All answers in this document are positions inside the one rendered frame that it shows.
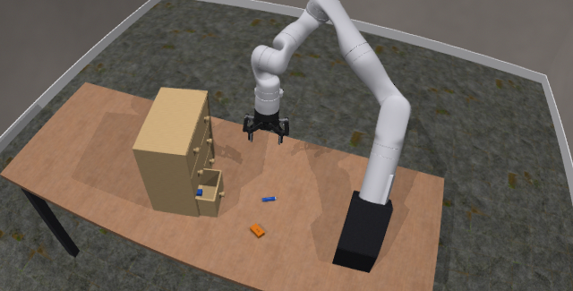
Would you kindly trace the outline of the tan wooden chest of drawers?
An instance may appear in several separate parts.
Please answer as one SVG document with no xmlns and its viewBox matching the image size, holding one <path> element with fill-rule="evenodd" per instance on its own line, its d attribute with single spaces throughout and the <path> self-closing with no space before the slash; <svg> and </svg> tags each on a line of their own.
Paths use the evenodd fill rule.
<svg viewBox="0 0 573 291">
<path fill-rule="evenodd" d="M 207 90 L 160 88 L 133 145 L 152 208 L 199 217 L 187 151 Z"/>
</svg>

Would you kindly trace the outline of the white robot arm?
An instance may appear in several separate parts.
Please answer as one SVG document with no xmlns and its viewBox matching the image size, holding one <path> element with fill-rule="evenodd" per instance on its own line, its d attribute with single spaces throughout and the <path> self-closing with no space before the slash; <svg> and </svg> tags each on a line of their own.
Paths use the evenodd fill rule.
<svg viewBox="0 0 573 291">
<path fill-rule="evenodd" d="M 342 56 L 381 106 L 359 197 L 385 205 L 395 180 L 412 108 L 338 0 L 310 0 L 301 17 L 274 38 L 274 48 L 261 45 L 253 50 L 255 110 L 262 115 L 278 112 L 279 98 L 284 91 L 275 75 L 287 69 L 292 54 L 328 20 L 336 30 Z"/>
</svg>

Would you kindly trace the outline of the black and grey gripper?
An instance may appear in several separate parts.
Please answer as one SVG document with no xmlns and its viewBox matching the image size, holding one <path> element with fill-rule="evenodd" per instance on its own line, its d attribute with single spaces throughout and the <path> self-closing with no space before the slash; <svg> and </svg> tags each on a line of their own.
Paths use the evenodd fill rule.
<svg viewBox="0 0 573 291">
<path fill-rule="evenodd" d="M 248 140 L 252 142 L 253 132 L 256 132 L 258 129 L 267 131 L 272 130 L 274 133 L 278 134 L 278 145 L 280 145 L 280 143 L 283 142 L 283 136 L 289 135 L 289 123 L 288 123 L 288 117 L 285 117 L 285 119 L 279 119 L 278 114 L 279 110 L 277 113 L 273 115 L 262 115 L 258 113 L 256 110 L 254 110 L 254 116 L 249 116 L 249 114 L 245 114 L 243 132 L 248 132 Z M 253 124 L 250 127 L 247 126 L 247 124 L 250 123 L 252 120 Z M 285 126 L 285 130 L 283 130 L 280 127 L 279 123 L 282 123 L 282 125 Z"/>
</svg>

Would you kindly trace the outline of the orange nine-volt battery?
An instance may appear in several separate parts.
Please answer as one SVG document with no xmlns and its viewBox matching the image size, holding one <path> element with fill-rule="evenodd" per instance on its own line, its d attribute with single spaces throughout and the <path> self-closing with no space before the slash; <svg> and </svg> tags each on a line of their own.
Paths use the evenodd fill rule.
<svg viewBox="0 0 573 291">
<path fill-rule="evenodd" d="M 257 225 L 254 224 L 253 226 L 250 227 L 250 230 L 258 237 L 261 238 L 262 236 L 265 235 L 265 232 Z"/>
</svg>

